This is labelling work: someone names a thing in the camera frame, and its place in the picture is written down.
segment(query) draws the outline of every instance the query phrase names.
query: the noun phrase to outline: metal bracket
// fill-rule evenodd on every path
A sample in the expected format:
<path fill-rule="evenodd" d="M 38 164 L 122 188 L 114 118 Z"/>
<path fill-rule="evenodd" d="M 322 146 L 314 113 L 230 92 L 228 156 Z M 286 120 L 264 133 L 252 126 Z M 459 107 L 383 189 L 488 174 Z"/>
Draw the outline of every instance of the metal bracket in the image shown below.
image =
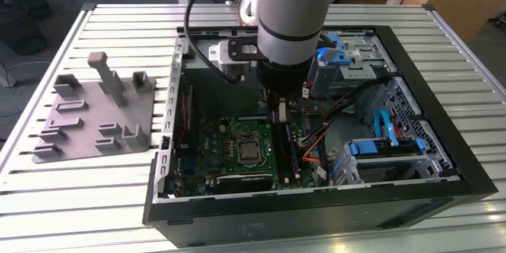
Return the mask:
<path fill-rule="evenodd" d="M 233 38 L 228 41 L 228 56 L 236 62 L 266 60 L 256 46 L 256 37 Z"/>

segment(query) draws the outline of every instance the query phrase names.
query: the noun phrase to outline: motherboard chip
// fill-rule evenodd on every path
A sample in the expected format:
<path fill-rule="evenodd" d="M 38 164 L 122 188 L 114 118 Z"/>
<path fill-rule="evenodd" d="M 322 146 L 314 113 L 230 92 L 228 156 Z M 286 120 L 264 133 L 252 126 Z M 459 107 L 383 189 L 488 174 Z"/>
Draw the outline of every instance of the motherboard chip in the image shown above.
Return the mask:
<path fill-rule="evenodd" d="M 261 162 L 261 148 L 257 137 L 237 140 L 237 162 L 244 167 L 253 167 Z"/>
<path fill-rule="evenodd" d="M 238 144 L 238 149 L 240 149 L 240 158 L 241 159 L 254 159 L 257 158 L 257 153 L 256 153 L 256 143 L 254 142 L 246 142 Z"/>

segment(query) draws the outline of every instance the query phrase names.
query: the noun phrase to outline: blue cable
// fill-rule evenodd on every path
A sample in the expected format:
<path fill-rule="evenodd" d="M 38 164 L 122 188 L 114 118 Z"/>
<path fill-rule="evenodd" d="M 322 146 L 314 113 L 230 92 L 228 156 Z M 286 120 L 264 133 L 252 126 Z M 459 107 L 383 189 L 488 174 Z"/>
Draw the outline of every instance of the blue cable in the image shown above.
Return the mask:
<path fill-rule="evenodd" d="M 17 115 L 17 114 L 19 114 L 19 113 L 22 113 L 22 111 L 14 112 L 14 113 L 7 114 L 7 115 L 1 115 L 1 116 L 0 116 L 0 119 L 1 119 L 1 118 L 6 118 L 6 117 L 10 117 L 10 116 L 14 116 L 14 115 Z"/>
<path fill-rule="evenodd" d="M 384 130 L 385 130 L 385 133 L 387 133 L 387 138 L 389 138 L 389 140 L 392 141 L 392 145 L 397 146 L 393 125 L 389 122 L 388 113 L 383 109 L 377 109 L 376 112 L 373 113 L 373 132 L 375 132 L 375 135 L 376 135 L 376 137 L 381 137 L 381 135 L 380 135 L 379 118 L 383 119 Z"/>

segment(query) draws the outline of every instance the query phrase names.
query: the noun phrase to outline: floor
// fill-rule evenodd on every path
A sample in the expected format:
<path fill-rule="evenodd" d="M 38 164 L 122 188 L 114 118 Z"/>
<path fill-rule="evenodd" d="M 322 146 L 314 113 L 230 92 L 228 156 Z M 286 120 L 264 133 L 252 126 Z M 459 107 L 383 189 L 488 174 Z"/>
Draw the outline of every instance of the floor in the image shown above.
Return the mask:
<path fill-rule="evenodd" d="M 222 3 L 222 1 L 198 0 L 197 2 Z M 174 4 L 177 0 L 47 0 L 53 14 L 46 19 L 37 21 L 47 46 L 42 52 L 31 56 L 17 56 L 0 42 L 0 60 L 5 63 L 6 67 L 23 62 L 50 62 L 78 14 L 79 7 L 86 2 L 101 4 Z M 487 23 L 468 46 L 499 82 L 506 85 L 506 64 L 503 60 L 506 58 L 506 50 L 503 49 L 506 47 L 506 27 L 495 28 L 493 23 Z M 47 64 L 38 63 L 23 65 L 9 71 L 17 79 L 18 84 L 13 90 L 0 88 L 0 148 L 1 139 L 7 138 L 10 130 L 15 125 L 18 114 L 3 116 L 22 111 L 46 67 Z"/>

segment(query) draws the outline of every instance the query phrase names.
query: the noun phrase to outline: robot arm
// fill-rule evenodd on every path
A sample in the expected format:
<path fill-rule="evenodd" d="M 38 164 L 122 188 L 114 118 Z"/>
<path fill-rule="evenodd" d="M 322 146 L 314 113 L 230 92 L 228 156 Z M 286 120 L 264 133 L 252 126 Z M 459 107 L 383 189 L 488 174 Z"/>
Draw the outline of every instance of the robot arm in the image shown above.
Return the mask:
<path fill-rule="evenodd" d="M 258 26 L 256 47 L 265 58 L 257 78 L 273 97 L 288 98 L 301 89 L 330 1 L 242 0 L 241 19 Z"/>
<path fill-rule="evenodd" d="M 332 0 L 258 0 L 256 77 L 266 90 L 273 154 L 284 182 L 296 178 L 289 97 L 298 94 L 313 61 Z"/>

